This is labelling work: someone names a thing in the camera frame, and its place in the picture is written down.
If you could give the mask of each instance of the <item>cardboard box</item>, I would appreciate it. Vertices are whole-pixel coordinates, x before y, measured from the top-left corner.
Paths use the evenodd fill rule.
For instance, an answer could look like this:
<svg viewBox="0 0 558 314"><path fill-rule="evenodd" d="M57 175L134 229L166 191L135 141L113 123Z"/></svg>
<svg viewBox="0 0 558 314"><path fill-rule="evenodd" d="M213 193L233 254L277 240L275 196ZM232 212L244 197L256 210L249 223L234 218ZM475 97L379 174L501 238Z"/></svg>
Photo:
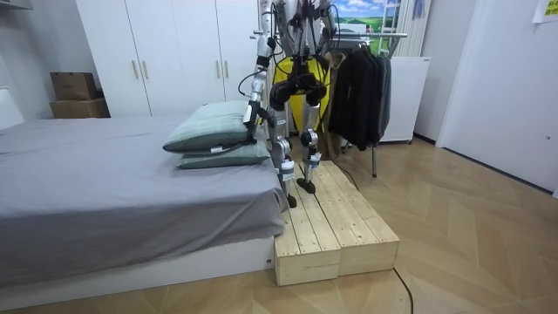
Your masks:
<svg viewBox="0 0 558 314"><path fill-rule="evenodd" d="M58 100L91 100L97 95L93 74L84 72L52 72L52 85Z"/></svg>
<svg viewBox="0 0 558 314"><path fill-rule="evenodd" d="M59 100L51 109L54 119L111 118L105 99Z"/></svg>

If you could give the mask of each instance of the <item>white bed frame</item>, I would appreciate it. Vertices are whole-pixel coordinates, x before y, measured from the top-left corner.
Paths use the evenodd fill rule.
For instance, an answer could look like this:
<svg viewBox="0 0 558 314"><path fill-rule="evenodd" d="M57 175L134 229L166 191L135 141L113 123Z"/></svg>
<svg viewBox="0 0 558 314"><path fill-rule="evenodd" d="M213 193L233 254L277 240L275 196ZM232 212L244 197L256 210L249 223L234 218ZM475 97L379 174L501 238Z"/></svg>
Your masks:
<svg viewBox="0 0 558 314"><path fill-rule="evenodd" d="M273 237L204 249L186 256L0 290L0 311L84 297L187 283L274 267Z"/></svg>

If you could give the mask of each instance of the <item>black cable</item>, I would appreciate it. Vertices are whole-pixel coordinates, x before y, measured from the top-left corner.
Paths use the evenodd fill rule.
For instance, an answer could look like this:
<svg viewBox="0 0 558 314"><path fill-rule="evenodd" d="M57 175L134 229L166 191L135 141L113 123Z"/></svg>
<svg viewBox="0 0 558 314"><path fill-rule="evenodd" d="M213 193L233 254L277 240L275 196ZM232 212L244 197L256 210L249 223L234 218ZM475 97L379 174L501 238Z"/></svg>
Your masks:
<svg viewBox="0 0 558 314"><path fill-rule="evenodd" d="M330 18L330 8L333 7L335 8L335 14L337 15L337 48L339 49L339 45L341 43L341 24L339 23L339 11L337 10L337 7L335 4L330 4L328 5L328 7L325 9L325 13L328 15L328 19Z"/></svg>
<svg viewBox="0 0 558 314"><path fill-rule="evenodd" d="M276 42L276 44L278 44L279 47L281 47L281 51L279 51L278 53L273 53L272 55L279 56L280 54L284 53L285 50L283 49L281 44L279 44L279 42L277 41L277 38L276 38L277 10L275 10L275 8L276 8L276 4L272 3L271 4L271 12L270 12L271 13L271 37Z"/></svg>
<svg viewBox="0 0 558 314"><path fill-rule="evenodd" d="M276 23L277 23L277 9L276 9L276 4L275 4L275 3L272 3L272 4L271 4L271 11L273 12L272 16L275 17L275 22L274 22L274 23L272 22L272 27L271 27L271 29L272 29L272 33L271 33L271 34L273 35L272 38L273 38L273 40L276 42L276 44L278 44L278 45L281 47L281 51L283 52L283 51L284 51L284 48L281 46L281 44L279 44L279 41L278 41L277 38L276 38L275 30L273 30L273 26L275 26ZM276 68L279 69L279 71L281 71L281 72L283 72L283 73L289 75L289 73L287 73L284 69L282 69L282 68L279 66L279 64L277 63L276 55L277 55L277 54L275 54L275 53L273 53L273 54L271 55L271 57L273 58L273 62L276 64Z"/></svg>
<svg viewBox="0 0 558 314"><path fill-rule="evenodd" d="M395 266L393 267L393 270L395 270L395 274L399 277L399 280L401 281L401 283L405 286L405 289L407 290L407 294L409 295L409 300L411 301L411 314L413 314L415 312L415 303L412 300L412 293L411 290L409 290L409 287L407 286L407 283L405 283L405 280L403 280L403 278L401 277L401 275L399 275L398 270L395 268Z"/></svg>
<svg viewBox="0 0 558 314"><path fill-rule="evenodd" d="M264 71L265 71L265 69L261 69L260 71L254 72L254 73L252 73L252 74L249 74L248 76L246 76L245 78L243 78L242 81L240 82L240 84L238 85L238 92L239 92L242 96L250 97L250 96L248 96L247 94L245 94L244 92L241 91L241 85L242 85L242 83L244 83L244 81L247 80L249 77L255 76L255 75L257 75L258 73L261 73L261 72L264 72Z"/></svg>
<svg viewBox="0 0 558 314"><path fill-rule="evenodd" d="M316 32L314 31L314 23L310 20L310 30L312 32L312 40L314 41L314 53L317 54Z"/></svg>
<svg viewBox="0 0 558 314"><path fill-rule="evenodd" d="M347 173L350 176L350 179L352 180L352 184L355 186L355 188L357 189L357 191L360 192L360 189L358 188L357 182L355 181L355 178L352 177L352 174L350 174L349 171L347 171L347 169L339 166L339 164L337 164L334 160L333 163L341 170L343 170L345 173ZM393 267L393 270L395 271L395 274L399 277L399 280L401 281L401 283L403 284L403 286L405 287L405 290L407 290L407 294L409 295L409 301L411 302L411 314L413 314L415 312L415 302L412 298L412 293L411 290L409 289L409 286L407 285L407 283L405 282L405 280L403 280L403 278L401 277L401 275L399 275L398 270L395 268L395 266Z"/></svg>

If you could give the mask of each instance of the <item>door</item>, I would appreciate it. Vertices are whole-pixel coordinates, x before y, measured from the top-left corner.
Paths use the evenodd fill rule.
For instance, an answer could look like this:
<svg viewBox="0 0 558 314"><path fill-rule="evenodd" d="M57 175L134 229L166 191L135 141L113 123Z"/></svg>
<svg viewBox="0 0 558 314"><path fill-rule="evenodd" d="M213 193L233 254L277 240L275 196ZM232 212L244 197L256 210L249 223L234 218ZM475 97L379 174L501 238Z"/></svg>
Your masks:
<svg viewBox="0 0 558 314"><path fill-rule="evenodd" d="M221 57L225 78L225 97L230 100L247 100L238 93L238 84L254 72L257 59L256 41L250 39L258 30L259 15L257 0L216 0ZM241 86L250 92L252 79Z"/></svg>
<svg viewBox="0 0 558 314"><path fill-rule="evenodd" d="M188 106L225 101L215 2L173 0L173 11Z"/></svg>
<svg viewBox="0 0 558 314"><path fill-rule="evenodd" d="M111 116L151 115L124 0L77 4Z"/></svg>
<svg viewBox="0 0 558 314"><path fill-rule="evenodd" d="M171 0L126 0L153 116L190 113Z"/></svg>

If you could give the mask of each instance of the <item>baseboard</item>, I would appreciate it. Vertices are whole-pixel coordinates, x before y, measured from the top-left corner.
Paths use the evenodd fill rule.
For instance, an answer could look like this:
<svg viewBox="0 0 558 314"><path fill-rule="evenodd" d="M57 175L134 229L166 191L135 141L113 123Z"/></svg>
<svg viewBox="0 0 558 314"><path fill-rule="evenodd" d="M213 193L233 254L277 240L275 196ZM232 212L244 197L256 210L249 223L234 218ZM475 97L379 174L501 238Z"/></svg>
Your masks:
<svg viewBox="0 0 558 314"><path fill-rule="evenodd" d="M436 145L436 140L429 139L429 138L425 137L424 135L420 135L420 134L415 133L415 132L413 132L412 134L414 135L414 137L416 137L419 140L423 140L428 144Z"/></svg>
<svg viewBox="0 0 558 314"><path fill-rule="evenodd" d="M471 157L469 157L469 156L465 156L464 154L460 154L460 153L458 153L458 152L456 152L456 151L454 151L454 150L452 150L452 149L446 148L446 147L444 147L444 149L445 149L446 151L448 151L448 152L451 152L451 153L454 153L454 154L456 154L456 155L459 155L459 156L461 156L461 157L463 157L463 158L465 158L465 159L467 159L467 160L470 160L470 161L472 161L472 162L474 162L474 163L477 163L477 164L479 164L479 165L481 165L481 166L487 167L487 168L489 168L489 169L491 169L491 170L493 170L493 171L495 171L495 172L497 172L497 173L499 173L499 174L503 174L503 175L505 175L506 177L508 177L508 178L510 178L510 179L514 179L514 180L516 180L516 181L518 181L518 182L521 182L521 183L523 183L523 184L526 184L526 185L528 185L528 186L531 187L531 188L536 188L536 189L538 189L539 191L544 192L544 193L546 193L546 194L548 194L548 195L552 195L552 193L553 193L553 192L550 191L550 190L547 190L547 189L545 189L545 188L543 188L543 187L540 187L540 186L538 186L538 185L536 185L536 184L533 184L533 183L531 183L531 182L529 182L529 181L525 181L525 180L523 180L522 178L516 177L516 176L513 175L513 174L509 174L509 173L507 173L507 172L505 172L505 171L499 170L498 168L495 168L495 167L492 167L492 166L490 166L490 165L487 165L486 163L484 163L484 162L482 162L482 161L475 160L475 159L473 159L473 158L471 158Z"/></svg>

